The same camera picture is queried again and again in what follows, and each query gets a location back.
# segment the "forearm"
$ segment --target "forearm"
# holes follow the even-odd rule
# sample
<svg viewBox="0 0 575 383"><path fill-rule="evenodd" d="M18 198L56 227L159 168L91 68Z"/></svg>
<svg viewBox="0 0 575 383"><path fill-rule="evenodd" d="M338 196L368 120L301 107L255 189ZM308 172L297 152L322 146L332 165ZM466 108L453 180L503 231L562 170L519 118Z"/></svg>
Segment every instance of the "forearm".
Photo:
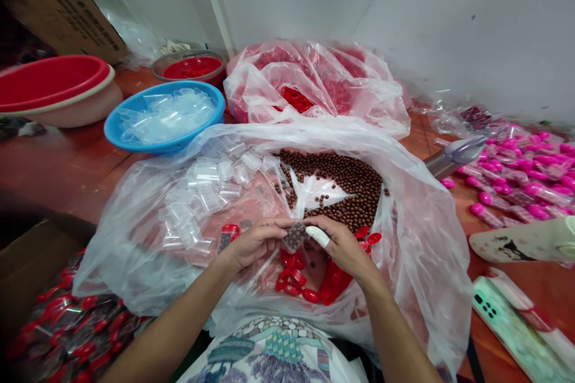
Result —
<svg viewBox="0 0 575 383"><path fill-rule="evenodd" d="M167 381L238 271L236 262L227 254L220 254L184 294L133 341L101 381Z"/></svg>
<svg viewBox="0 0 575 383"><path fill-rule="evenodd" d="M442 382L377 271L358 280L370 313L383 377L388 383Z"/></svg>

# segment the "plastic bag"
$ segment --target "plastic bag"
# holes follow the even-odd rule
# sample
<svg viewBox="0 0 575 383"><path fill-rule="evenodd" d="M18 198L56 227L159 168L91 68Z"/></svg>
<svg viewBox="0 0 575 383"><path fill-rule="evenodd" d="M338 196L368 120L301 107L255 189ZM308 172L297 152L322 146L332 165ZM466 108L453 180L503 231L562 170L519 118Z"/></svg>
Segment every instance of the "plastic bag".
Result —
<svg viewBox="0 0 575 383"><path fill-rule="evenodd" d="M382 57L358 44L272 40L245 48L224 81L232 115L243 123L289 122L301 115L349 115L396 139L409 134L403 88Z"/></svg>
<svg viewBox="0 0 575 383"><path fill-rule="evenodd" d="M416 111L436 117L431 121L436 132L462 139L477 135L493 138L508 124L500 114L492 113L482 104L475 104L467 98L439 99L430 107L417 108Z"/></svg>
<svg viewBox="0 0 575 383"><path fill-rule="evenodd" d="M243 188L262 198L246 197L249 202L232 203L224 210L227 214L237 211L238 216L213 214L208 222L211 230L204 229L201 240L189 250L181 248L175 253L155 242L164 237L158 233L157 211L165 206L166 195L196 163L196 157L217 147L215 142L224 138L239 139L248 147L256 145L263 156L281 148L312 153L335 150L361 158L382 175L392 198L382 194L380 199L373 232L380 232L384 239L375 244L372 258L431 360L446 363L455 378L467 347L473 296L467 276L469 251L455 202L419 159L358 118L325 115L322 121L301 118L291 124L217 124L200 133L181 153L136 163L106 206L73 293L113 292L132 312L157 315L200 274L197 265L215 256L210 250L217 249L213 238L219 233L217 228L238 224L238 220L241 225L242 220L249 223L264 216L290 214L271 185L277 179L268 179L276 171L271 168L265 175L255 173ZM249 315L290 315L374 351L365 299L355 282L332 305L314 305L276 291L281 269L276 251L242 274L212 313L212 335L226 334Z"/></svg>

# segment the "red bowl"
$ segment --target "red bowl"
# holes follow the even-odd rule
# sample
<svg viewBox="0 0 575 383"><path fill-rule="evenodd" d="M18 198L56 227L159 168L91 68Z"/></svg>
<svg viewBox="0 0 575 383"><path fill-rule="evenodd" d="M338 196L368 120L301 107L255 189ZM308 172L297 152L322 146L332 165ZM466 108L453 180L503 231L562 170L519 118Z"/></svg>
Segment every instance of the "red bowl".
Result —
<svg viewBox="0 0 575 383"><path fill-rule="evenodd" d="M202 81L223 91L226 63L223 56L210 50L190 49L159 58L152 74L161 81Z"/></svg>
<svg viewBox="0 0 575 383"><path fill-rule="evenodd" d="M0 112L42 108L76 97L104 81L108 64L87 55L53 57L0 72Z"/></svg>

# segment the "finger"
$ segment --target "finger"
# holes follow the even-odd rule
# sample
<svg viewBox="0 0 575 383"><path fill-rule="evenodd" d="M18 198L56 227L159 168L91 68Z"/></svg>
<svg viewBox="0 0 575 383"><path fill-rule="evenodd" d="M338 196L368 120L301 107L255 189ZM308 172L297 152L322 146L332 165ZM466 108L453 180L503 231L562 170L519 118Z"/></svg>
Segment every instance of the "finger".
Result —
<svg viewBox="0 0 575 383"><path fill-rule="evenodd" d="M258 228L256 234L259 239L283 239L288 235L285 230L279 228L278 226L261 226Z"/></svg>
<svg viewBox="0 0 575 383"><path fill-rule="evenodd" d="M318 215L316 217L305 218L302 222L308 226L317 226L326 232L329 236L335 235L336 221L324 216Z"/></svg>
<svg viewBox="0 0 575 383"><path fill-rule="evenodd" d="M310 235L316 242L325 248L329 244L329 236L317 226L308 226L305 232Z"/></svg>
<svg viewBox="0 0 575 383"><path fill-rule="evenodd" d="M276 226L281 227L282 229L288 229L299 220L297 218L273 218L272 221Z"/></svg>

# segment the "red plastic basin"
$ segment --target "red plastic basin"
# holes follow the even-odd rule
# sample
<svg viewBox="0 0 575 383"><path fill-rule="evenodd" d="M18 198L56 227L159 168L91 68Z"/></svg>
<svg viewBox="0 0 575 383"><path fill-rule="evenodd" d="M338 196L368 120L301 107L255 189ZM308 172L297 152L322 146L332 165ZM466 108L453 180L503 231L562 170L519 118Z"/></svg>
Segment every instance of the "red plastic basin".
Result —
<svg viewBox="0 0 575 383"><path fill-rule="evenodd" d="M110 74L108 64L87 55L61 56L0 72L0 112L46 107L82 94Z"/></svg>

